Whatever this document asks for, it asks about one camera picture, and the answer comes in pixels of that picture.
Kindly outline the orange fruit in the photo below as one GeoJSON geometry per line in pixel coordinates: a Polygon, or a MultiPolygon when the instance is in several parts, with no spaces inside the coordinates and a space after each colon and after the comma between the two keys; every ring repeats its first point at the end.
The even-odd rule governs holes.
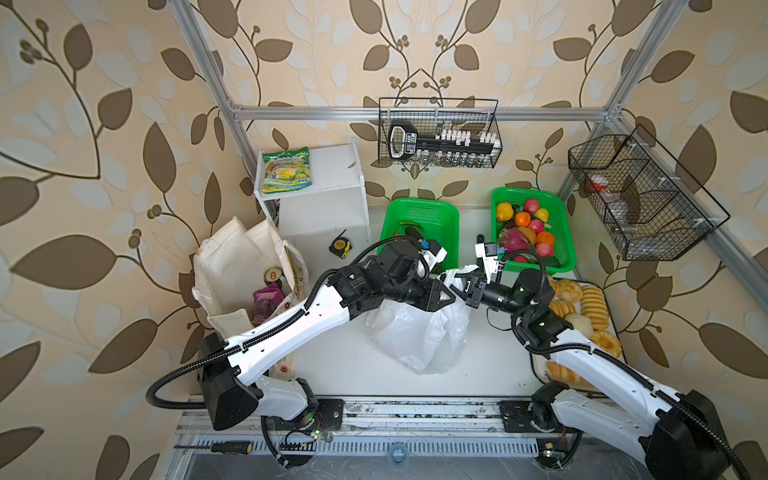
{"type": "Polygon", "coordinates": [[[514,217],[514,223],[517,227],[528,227],[531,222],[531,215],[526,211],[518,212],[514,217]]]}

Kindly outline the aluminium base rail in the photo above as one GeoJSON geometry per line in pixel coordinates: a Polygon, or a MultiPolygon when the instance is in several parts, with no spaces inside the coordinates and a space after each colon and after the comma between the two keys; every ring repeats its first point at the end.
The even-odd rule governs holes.
{"type": "Polygon", "coordinates": [[[186,413],[171,451],[177,459],[218,454],[174,446],[247,440],[253,451],[232,456],[281,456],[295,465],[333,457],[380,458],[398,467],[421,458],[561,462],[580,446],[593,444],[626,454],[557,422],[542,430],[537,426],[541,418],[530,397],[323,397],[314,420],[300,429],[276,417],[252,416],[230,430],[216,431],[203,413],[186,413]]]}

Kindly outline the green white drink can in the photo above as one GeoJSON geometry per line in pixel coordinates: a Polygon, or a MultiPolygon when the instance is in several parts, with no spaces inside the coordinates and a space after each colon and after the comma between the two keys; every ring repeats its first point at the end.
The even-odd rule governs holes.
{"type": "Polygon", "coordinates": [[[263,280],[266,286],[270,286],[275,283],[280,283],[283,277],[283,270],[280,266],[270,267],[265,270],[263,274],[263,280]]]}

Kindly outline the black yellow screwdriver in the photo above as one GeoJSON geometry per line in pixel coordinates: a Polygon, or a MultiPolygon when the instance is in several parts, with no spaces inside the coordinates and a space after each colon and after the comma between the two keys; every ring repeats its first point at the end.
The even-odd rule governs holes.
{"type": "Polygon", "coordinates": [[[254,444],[247,440],[231,440],[213,442],[201,445],[175,445],[177,450],[202,450],[224,455],[249,455],[253,451],[254,444]]]}

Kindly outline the pink dragon fruit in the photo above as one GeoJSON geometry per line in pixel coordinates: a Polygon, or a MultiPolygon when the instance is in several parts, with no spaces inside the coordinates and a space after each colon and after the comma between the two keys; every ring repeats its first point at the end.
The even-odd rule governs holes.
{"type": "Polygon", "coordinates": [[[536,234],[527,227],[503,228],[497,237],[497,243],[506,253],[516,250],[534,250],[536,234]]]}

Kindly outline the white shelf rack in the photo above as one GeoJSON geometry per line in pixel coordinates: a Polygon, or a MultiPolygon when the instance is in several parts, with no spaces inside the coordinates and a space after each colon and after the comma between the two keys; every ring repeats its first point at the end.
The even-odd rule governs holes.
{"type": "Polygon", "coordinates": [[[311,185],[292,192],[263,192],[266,167],[258,153],[254,193],[261,205],[277,207],[269,220],[283,238],[359,229],[372,238],[365,179],[357,145],[348,143],[309,151],[311,185]]]}

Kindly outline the black yellow tape measure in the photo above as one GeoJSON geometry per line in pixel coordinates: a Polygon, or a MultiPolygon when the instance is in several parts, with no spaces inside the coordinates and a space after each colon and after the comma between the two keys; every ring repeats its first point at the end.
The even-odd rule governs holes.
{"type": "Polygon", "coordinates": [[[349,238],[345,236],[346,230],[343,230],[339,235],[337,235],[334,240],[329,245],[328,249],[331,254],[334,256],[340,258],[340,259],[346,259],[352,249],[352,244],[349,238]]]}

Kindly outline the bread tray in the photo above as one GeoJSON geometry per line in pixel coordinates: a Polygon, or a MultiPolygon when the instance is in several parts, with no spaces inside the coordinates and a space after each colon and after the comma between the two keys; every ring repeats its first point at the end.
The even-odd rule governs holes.
{"type": "MultiPolygon", "coordinates": [[[[549,284],[554,290],[550,307],[555,314],[569,321],[589,340],[595,330],[608,330],[616,336],[605,295],[599,287],[552,277],[549,284]]],[[[598,392],[589,382],[556,362],[542,356],[532,356],[531,360],[533,372],[542,383],[555,380],[577,390],[598,392]]]]}

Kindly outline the purple snack bag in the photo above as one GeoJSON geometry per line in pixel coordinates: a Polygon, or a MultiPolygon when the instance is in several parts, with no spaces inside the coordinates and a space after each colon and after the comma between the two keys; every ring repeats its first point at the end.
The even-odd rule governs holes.
{"type": "Polygon", "coordinates": [[[285,296],[277,282],[253,294],[253,313],[251,324],[256,327],[266,322],[284,301],[285,296]]]}

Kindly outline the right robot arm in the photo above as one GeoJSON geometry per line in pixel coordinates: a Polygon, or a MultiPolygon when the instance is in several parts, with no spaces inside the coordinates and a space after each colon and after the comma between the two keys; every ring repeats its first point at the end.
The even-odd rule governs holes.
{"type": "Polygon", "coordinates": [[[472,308],[508,314],[508,331],[530,354],[573,371],[613,402],[594,401],[551,381],[531,398],[542,412],[538,428],[557,422],[592,435],[644,463],[656,479],[717,479],[728,468],[749,478],[713,402],[638,372],[557,315],[543,266],[522,271],[513,286],[502,284],[504,261],[518,254],[494,243],[476,244],[484,273],[465,279],[456,294],[472,308]]]}

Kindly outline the green vegetable basket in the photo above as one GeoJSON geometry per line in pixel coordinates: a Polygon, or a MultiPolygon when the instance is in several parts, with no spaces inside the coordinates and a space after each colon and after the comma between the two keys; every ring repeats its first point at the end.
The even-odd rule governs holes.
{"type": "Polygon", "coordinates": [[[459,211],[449,203],[401,198],[388,206],[380,238],[402,236],[407,226],[413,226],[426,239],[434,239],[446,249],[447,256],[437,269],[440,273],[458,267],[459,224],[459,211]]]}

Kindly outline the white plastic bag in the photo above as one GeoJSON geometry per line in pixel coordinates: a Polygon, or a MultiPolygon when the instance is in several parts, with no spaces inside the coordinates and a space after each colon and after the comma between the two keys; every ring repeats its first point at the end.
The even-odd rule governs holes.
{"type": "Polygon", "coordinates": [[[414,373],[443,374],[464,350],[470,314],[461,298],[434,313],[385,300],[366,315],[365,327],[375,346],[414,373]]]}

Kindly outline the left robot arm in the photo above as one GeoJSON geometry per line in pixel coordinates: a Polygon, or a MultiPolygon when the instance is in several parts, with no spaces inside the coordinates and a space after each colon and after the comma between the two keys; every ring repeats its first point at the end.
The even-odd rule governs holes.
{"type": "Polygon", "coordinates": [[[147,402],[166,410],[205,410],[215,430],[252,415],[309,421],[317,408],[306,380],[268,375],[278,360],[313,338],[380,307],[383,301],[433,313],[456,297],[433,268],[447,256],[435,240],[407,235],[380,240],[350,264],[319,276],[308,297],[245,333],[204,339],[199,360],[155,381],[147,402]]]}

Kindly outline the yellow green apple tea bag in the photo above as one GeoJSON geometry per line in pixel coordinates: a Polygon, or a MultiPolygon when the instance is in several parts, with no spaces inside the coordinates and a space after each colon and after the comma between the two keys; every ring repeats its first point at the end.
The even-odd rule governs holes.
{"type": "Polygon", "coordinates": [[[264,154],[262,165],[262,192],[265,194],[293,192],[312,185],[310,151],[307,147],[264,154]]]}

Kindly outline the cream floral tote bag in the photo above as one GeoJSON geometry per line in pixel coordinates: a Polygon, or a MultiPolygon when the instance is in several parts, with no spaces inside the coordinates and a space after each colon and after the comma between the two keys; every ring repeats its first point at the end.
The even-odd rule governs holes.
{"type": "Polygon", "coordinates": [[[286,312],[308,296],[309,271],[303,256],[277,230],[262,221],[248,229],[236,217],[203,241],[193,256],[192,295],[205,311],[203,325],[223,338],[255,328],[251,324],[253,294],[266,287],[266,269],[280,266],[285,296],[267,320],[286,312]]]}

